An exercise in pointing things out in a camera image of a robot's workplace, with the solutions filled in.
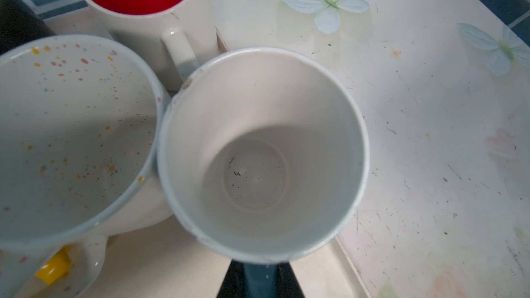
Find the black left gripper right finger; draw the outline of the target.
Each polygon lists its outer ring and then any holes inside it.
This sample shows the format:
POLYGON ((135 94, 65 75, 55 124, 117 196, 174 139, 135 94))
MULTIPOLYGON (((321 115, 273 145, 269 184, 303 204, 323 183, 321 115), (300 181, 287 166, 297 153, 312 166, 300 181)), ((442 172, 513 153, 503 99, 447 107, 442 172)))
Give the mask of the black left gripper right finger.
POLYGON ((278 298, 305 298, 290 263, 277 266, 276 288, 278 298))

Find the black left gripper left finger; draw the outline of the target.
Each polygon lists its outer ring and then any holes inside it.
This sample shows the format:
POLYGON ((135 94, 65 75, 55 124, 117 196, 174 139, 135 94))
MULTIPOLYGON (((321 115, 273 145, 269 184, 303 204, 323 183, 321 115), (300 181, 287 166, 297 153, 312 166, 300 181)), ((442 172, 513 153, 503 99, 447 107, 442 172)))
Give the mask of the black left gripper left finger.
POLYGON ((232 261, 219 288, 217 298, 243 298, 245 287, 243 264, 232 261))

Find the blue floral mug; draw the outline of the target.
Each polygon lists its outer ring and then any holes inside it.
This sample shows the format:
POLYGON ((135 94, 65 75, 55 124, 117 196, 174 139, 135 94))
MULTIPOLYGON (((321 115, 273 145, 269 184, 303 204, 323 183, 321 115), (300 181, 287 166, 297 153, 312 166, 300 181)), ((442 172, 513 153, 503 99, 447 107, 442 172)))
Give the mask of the blue floral mug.
POLYGON ((177 220, 241 263, 247 297, 276 297, 278 266, 349 223, 369 162, 350 92, 312 59, 270 47, 200 66, 169 104, 157 151, 177 220))

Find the yellow mug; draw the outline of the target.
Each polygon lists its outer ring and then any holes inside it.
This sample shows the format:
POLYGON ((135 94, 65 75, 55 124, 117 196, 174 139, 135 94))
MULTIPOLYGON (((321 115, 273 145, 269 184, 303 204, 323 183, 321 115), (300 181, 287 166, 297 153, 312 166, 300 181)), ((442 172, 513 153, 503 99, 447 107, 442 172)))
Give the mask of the yellow mug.
POLYGON ((43 281, 47 286, 62 277, 66 277, 68 270, 72 266, 72 260, 69 255, 71 248, 72 246, 64 246, 37 271, 35 277, 43 281))

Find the white speckled mug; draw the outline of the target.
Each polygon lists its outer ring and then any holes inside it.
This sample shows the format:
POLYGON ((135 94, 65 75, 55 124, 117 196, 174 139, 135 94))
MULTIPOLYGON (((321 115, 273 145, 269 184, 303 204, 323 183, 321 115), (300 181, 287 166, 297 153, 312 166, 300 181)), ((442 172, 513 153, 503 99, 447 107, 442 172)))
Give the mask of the white speckled mug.
POLYGON ((82 34, 1 55, 1 296, 15 297, 63 247, 68 276, 42 297, 77 297, 110 237, 171 216, 156 149, 170 97, 131 49, 82 34))

